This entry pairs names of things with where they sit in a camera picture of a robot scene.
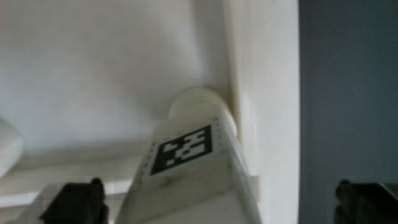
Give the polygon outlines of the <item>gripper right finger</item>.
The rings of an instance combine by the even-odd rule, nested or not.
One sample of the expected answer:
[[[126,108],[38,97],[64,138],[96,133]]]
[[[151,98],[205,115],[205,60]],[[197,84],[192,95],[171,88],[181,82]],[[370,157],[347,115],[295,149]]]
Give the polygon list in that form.
[[[398,183],[340,182],[334,224],[398,224]]]

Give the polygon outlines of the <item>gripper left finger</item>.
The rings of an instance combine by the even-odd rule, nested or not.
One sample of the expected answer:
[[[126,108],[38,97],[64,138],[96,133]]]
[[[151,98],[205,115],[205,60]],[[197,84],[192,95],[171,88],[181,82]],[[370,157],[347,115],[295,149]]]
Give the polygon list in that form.
[[[109,224],[105,185],[100,178],[89,183],[64,185],[39,220],[45,224]]]

